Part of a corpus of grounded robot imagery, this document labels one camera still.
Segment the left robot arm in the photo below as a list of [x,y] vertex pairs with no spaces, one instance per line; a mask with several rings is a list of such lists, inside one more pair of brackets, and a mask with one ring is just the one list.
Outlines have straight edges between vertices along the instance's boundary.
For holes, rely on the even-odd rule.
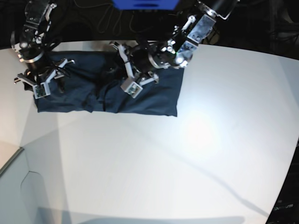
[[226,20],[237,3],[236,0],[197,0],[184,23],[175,26],[165,41],[140,39],[134,47],[112,42],[124,62],[129,87],[157,83],[157,70],[185,68],[198,45],[211,33],[216,19]]

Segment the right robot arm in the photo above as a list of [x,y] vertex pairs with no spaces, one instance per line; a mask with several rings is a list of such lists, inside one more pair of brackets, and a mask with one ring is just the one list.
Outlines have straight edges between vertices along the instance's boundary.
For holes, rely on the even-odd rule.
[[62,41],[58,37],[47,40],[51,27],[50,15],[56,7],[53,0],[30,0],[25,6],[23,27],[11,34],[11,47],[20,62],[27,66],[14,82],[22,82],[26,91],[33,90],[34,85],[40,85],[43,77],[51,71],[58,72],[57,78],[69,75],[62,65],[49,58],[49,53]]

